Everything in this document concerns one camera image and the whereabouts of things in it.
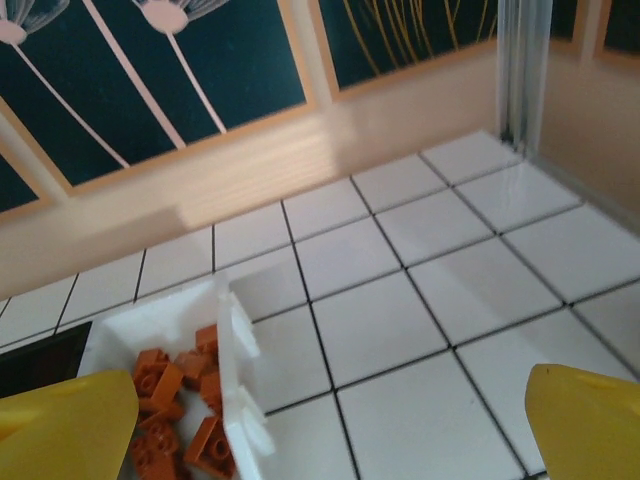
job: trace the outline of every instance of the white plastic tray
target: white plastic tray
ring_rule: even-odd
[[[78,375],[109,369],[131,372],[138,353],[150,348],[162,348],[174,358],[194,348],[196,330],[213,323],[218,324],[223,420],[238,467],[235,478],[262,480],[260,464],[275,446],[263,412],[253,401],[253,363],[260,349],[226,278],[208,277],[96,317]],[[211,411],[197,393],[183,389],[180,400],[187,413],[176,423],[176,431],[186,448]],[[197,469],[192,472],[196,480],[211,478]],[[118,478],[137,478],[128,456]]]

